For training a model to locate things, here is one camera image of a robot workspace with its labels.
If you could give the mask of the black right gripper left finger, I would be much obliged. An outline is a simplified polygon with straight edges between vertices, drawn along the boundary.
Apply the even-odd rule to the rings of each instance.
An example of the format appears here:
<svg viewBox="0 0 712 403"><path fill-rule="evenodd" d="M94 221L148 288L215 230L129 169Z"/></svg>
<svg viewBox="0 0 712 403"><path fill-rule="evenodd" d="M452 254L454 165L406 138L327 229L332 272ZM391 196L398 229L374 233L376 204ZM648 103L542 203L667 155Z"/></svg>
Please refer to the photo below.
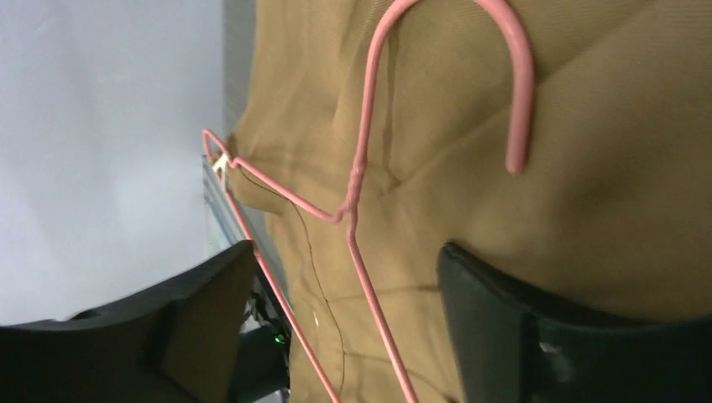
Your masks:
<svg viewBox="0 0 712 403"><path fill-rule="evenodd" d="M227 401L256 269L243 241L71 319L3 327L2 401Z"/></svg>

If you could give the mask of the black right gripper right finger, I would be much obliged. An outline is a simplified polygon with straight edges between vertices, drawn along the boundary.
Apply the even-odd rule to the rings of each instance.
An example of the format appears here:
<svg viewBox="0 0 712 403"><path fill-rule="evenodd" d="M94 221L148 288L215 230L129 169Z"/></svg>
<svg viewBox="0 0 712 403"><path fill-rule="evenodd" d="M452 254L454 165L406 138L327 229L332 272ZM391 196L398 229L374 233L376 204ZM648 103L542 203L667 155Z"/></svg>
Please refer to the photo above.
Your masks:
<svg viewBox="0 0 712 403"><path fill-rule="evenodd" d="M711 320L650 323L540 290L442 246L437 277L468 402L708 402Z"/></svg>

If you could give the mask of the tan garment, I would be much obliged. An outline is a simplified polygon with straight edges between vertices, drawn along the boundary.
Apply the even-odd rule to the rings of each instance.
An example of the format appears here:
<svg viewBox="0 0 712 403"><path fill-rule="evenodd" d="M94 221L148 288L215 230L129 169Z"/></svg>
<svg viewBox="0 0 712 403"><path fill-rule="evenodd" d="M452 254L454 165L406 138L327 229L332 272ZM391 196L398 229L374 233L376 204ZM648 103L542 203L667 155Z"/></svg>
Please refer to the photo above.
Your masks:
<svg viewBox="0 0 712 403"><path fill-rule="evenodd" d="M317 207L342 203L374 29L392 1L256 1L231 154ZM508 1L537 100L522 175L504 155L511 64L472 1L418 1L384 43L357 239L420 402L463 402L436 256L623 317L711 313L711 1ZM298 323L341 402L405 402L344 223L244 171Z"/></svg>

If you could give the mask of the pink wire hanger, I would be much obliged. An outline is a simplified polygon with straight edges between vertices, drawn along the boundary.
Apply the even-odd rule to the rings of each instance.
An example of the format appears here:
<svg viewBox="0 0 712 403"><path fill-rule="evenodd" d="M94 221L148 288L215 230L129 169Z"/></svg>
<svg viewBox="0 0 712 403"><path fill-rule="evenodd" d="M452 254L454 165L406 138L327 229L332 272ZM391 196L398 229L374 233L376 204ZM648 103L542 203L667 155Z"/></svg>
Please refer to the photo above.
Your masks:
<svg viewBox="0 0 712 403"><path fill-rule="evenodd" d="M366 60L359 136L348 180L348 189L342 204L335 212L325 212L303 197L298 196L295 192L280 185L277 181L267 176L246 160L240 157L232 157L228 152L226 144L211 130L205 129L202 132L202 144L205 154L211 154L212 146L217 146L220 150L218 158L211 164L211 170L213 174L217 176L221 186L227 184L227 172L229 169L236 170L243 168L290 202L325 222L339 223L345 217L348 219L347 243L353 264L369 304L369 309L379 329L386 352L389 355L396 378L408 402L416 402L418 398L364 265L356 239L356 232L359 221L358 204L364 182L364 175L367 169L368 143L380 55L390 29L413 4L412 1L394 1L387 8L374 30ZM531 44L524 26L508 2L485 0L480 1L478 5L499 27L510 53L510 61L512 64L512 99L505 151L505 166L512 175L517 175L520 174L526 166L529 139L531 136L531 118L535 94L535 67Z"/></svg>

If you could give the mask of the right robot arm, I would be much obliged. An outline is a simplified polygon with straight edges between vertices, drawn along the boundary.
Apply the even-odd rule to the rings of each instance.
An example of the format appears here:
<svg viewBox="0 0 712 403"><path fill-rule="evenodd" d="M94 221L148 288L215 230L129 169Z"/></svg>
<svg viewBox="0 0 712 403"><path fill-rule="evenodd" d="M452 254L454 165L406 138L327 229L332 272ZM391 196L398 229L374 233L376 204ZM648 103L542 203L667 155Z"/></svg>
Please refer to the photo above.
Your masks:
<svg viewBox="0 0 712 403"><path fill-rule="evenodd" d="M258 265L238 243L64 322L1 330L4 402L255 402L289 384L285 315L241 332ZM467 402L708 402L711 320L631 322L454 243L438 283Z"/></svg>

